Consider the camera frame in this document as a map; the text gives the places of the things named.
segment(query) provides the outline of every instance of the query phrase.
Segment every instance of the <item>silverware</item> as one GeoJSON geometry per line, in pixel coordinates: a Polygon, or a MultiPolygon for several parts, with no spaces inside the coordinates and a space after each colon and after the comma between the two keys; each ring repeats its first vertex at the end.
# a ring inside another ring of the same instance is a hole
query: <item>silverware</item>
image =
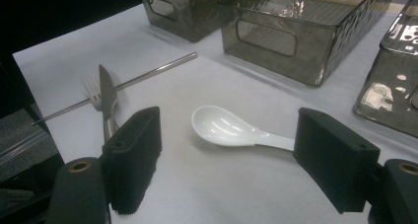
{"type": "Polygon", "coordinates": [[[99,65],[99,72],[101,75],[102,112],[104,114],[104,142],[106,142],[116,132],[113,108],[117,102],[117,91],[113,87],[110,74],[102,65],[99,65]]]}
{"type": "Polygon", "coordinates": [[[90,99],[90,103],[96,109],[96,111],[102,111],[102,96],[101,96],[101,82],[94,74],[89,74],[81,78],[84,88],[86,89],[87,96],[90,99]]]}
{"type": "MultiPolygon", "coordinates": [[[[131,80],[127,81],[127,82],[124,82],[124,83],[122,83],[120,85],[117,85],[115,88],[116,88],[117,91],[122,90],[124,88],[127,88],[127,87],[133,85],[133,84],[139,83],[139,82],[144,81],[144,80],[146,80],[148,78],[151,78],[151,77],[153,77],[153,76],[155,76],[157,74],[163,73],[163,72],[165,72],[165,71],[167,71],[169,69],[172,69],[172,68],[174,68],[176,66],[179,66],[182,63],[185,63],[187,61],[190,61],[192,59],[195,59],[196,57],[197,57],[197,53],[196,52],[187,54],[186,56],[184,56],[184,57],[182,57],[180,59],[177,59],[177,60],[175,60],[173,62],[170,62],[170,63],[168,63],[166,65],[163,65],[163,66],[161,66],[159,68],[156,68],[156,69],[153,69],[151,71],[148,71],[147,73],[142,74],[142,75],[140,75],[140,76],[138,76],[138,77],[136,77],[134,79],[131,79],[131,80]]],[[[48,115],[48,116],[46,116],[44,118],[41,118],[41,119],[33,122],[32,125],[36,125],[36,124],[39,124],[41,122],[48,121],[48,120],[50,120],[52,118],[55,118],[55,117],[57,117],[59,115],[65,114],[65,113],[70,112],[72,110],[75,110],[75,109],[77,109],[79,107],[82,107],[84,105],[87,105],[89,102],[90,102],[90,99],[86,99],[86,100],[84,100],[84,101],[82,101],[80,103],[77,103],[77,104],[75,104],[73,106],[70,106],[70,107],[68,107],[68,108],[66,108],[64,110],[61,110],[59,112],[52,113],[52,114],[50,114],[50,115],[48,115]]]]}

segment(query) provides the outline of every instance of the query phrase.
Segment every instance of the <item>white table surface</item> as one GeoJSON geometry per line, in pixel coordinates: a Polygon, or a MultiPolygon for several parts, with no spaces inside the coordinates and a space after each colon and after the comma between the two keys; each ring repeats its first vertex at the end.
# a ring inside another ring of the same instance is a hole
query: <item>white table surface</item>
{"type": "MultiPolygon", "coordinates": [[[[298,109],[335,117],[391,158],[418,161],[417,139],[353,114],[379,42],[397,13],[386,13],[318,88],[269,72],[223,51],[220,30],[198,43],[151,26],[138,6],[79,31],[14,54],[43,115],[86,98],[81,77],[115,84],[191,52],[198,58],[118,92],[115,120],[161,109],[163,152],[134,215],[111,213],[112,223],[367,223],[363,213],[340,215],[292,154],[268,147],[225,148],[205,142],[190,117],[201,106],[225,108],[260,129],[295,137],[298,109]]],[[[86,105],[47,122],[65,162],[99,157],[102,114],[86,105]]]]}

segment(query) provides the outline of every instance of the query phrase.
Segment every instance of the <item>spoon bowl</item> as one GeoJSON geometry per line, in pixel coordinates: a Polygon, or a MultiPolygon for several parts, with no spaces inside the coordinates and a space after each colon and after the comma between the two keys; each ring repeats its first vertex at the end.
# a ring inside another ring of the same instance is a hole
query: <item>spoon bowl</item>
{"type": "Polygon", "coordinates": [[[191,116],[196,133],[221,146],[265,145],[293,151],[295,140],[262,131],[231,112],[215,106],[198,108],[191,116]]]}

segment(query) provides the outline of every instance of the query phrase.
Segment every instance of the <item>plastic tray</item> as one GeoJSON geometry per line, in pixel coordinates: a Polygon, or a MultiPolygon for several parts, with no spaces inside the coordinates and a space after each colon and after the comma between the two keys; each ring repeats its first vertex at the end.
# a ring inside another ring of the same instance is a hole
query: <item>plastic tray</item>
{"type": "Polygon", "coordinates": [[[226,53],[319,86],[391,0],[220,0],[226,53]]]}
{"type": "Polygon", "coordinates": [[[354,111],[418,137],[418,0],[409,0],[381,41],[354,111]]]}
{"type": "Polygon", "coordinates": [[[191,42],[220,27],[217,0],[143,0],[151,25],[191,42]]]}

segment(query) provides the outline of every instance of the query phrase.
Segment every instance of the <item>metal straw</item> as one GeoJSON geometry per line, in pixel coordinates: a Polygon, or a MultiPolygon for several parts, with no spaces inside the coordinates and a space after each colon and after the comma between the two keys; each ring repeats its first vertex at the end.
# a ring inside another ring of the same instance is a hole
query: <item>metal straw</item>
{"type": "MultiPolygon", "coordinates": [[[[185,63],[185,62],[187,62],[189,60],[195,59],[196,57],[197,57],[197,53],[196,52],[187,54],[186,56],[184,56],[184,57],[182,57],[180,59],[177,59],[177,60],[175,60],[175,61],[173,61],[171,63],[168,63],[166,65],[163,65],[163,66],[161,66],[159,68],[153,69],[153,70],[151,70],[151,71],[149,71],[149,72],[147,72],[145,74],[142,74],[142,75],[140,75],[140,76],[138,76],[136,78],[133,78],[133,79],[127,81],[127,82],[124,82],[122,84],[119,84],[115,88],[116,88],[117,91],[122,90],[124,88],[127,88],[127,87],[133,85],[133,84],[139,83],[139,82],[144,81],[144,80],[146,80],[148,78],[151,78],[151,77],[153,77],[153,76],[155,76],[157,74],[163,73],[163,72],[165,72],[165,71],[167,71],[169,69],[172,69],[172,68],[174,68],[176,66],[179,66],[180,64],[185,63]]],[[[36,125],[36,124],[39,124],[41,122],[45,122],[45,121],[50,120],[52,118],[55,118],[55,117],[57,117],[59,115],[62,115],[62,114],[67,113],[67,112],[70,112],[70,111],[72,111],[74,109],[77,109],[79,107],[82,107],[84,105],[87,105],[89,102],[90,102],[90,99],[86,99],[86,100],[84,100],[84,101],[82,101],[80,103],[74,104],[73,106],[68,107],[68,108],[66,108],[64,110],[61,110],[59,112],[55,112],[55,113],[50,114],[50,115],[48,115],[48,116],[46,116],[44,118],[41,118],[40,120],[37,120],[37,121],[33,122],[32,125],[36,125]]]]}

